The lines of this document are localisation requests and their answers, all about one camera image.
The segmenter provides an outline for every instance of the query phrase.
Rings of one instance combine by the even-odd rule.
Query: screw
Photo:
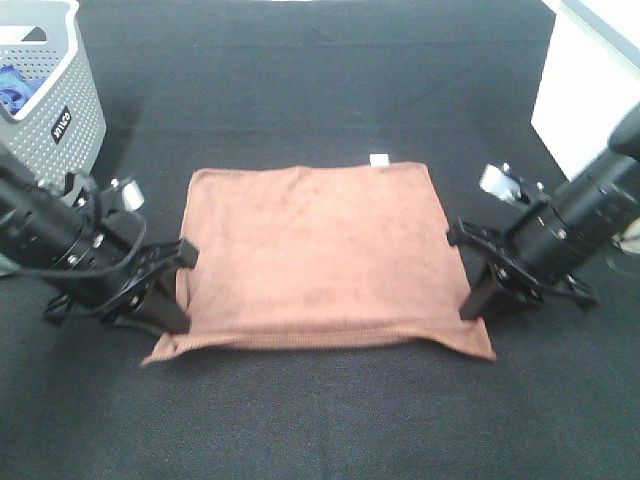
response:
[[[98,235],[96,238],[93,239],[93,248],[98,248],[100,245],[102,245],[103,240],[104,240],[104,234],[101,233],[100,235]]]

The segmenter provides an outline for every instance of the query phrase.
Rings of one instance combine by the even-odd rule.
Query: black fabric surface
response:
[[[201,167],[389,153],[428,164],[451,220],[499,228],[517,212],[477,187],[486,163],[562,181],[529,123],[538,0],[81,3],[108,124],[94,172],[137,178],[150,241],[177,236]],[[2,279],[0,478],[638,478],[637,280],[602,258],[578,273],[602,306],[490,322],[496,363],[416,342],[147,368],[153,337],[56,330],[50,287]]]

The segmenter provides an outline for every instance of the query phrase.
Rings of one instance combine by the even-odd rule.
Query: gray plastic basket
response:
[[[53,190],[67,172],[91,170],[106,131],[77,11],[75,0],[0,0],[0,66],[46,77],[15,115],[0,106],[0,144]],[[31,27],[46,39],[11,39]]]

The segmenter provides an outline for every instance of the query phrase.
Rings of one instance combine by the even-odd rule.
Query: basket label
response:
[[[53,141],[56,142],[56,145],[60,143],[60,140],[62,140],[64,132],[69,128],[70,123],[71,112],[69,111],[69,107],[65,105],[62,113],[58,117],[58,120],[56,120],[56,123],[51,127],[51,136],[53,137]]]

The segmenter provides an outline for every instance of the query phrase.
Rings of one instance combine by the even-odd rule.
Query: brown towel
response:
[[[211,345],[321,348],[427,338],[495,355],[427,168],[205,169],[182,234],[200,249],[178,272],[186,335],[164,334],[145,363]]]

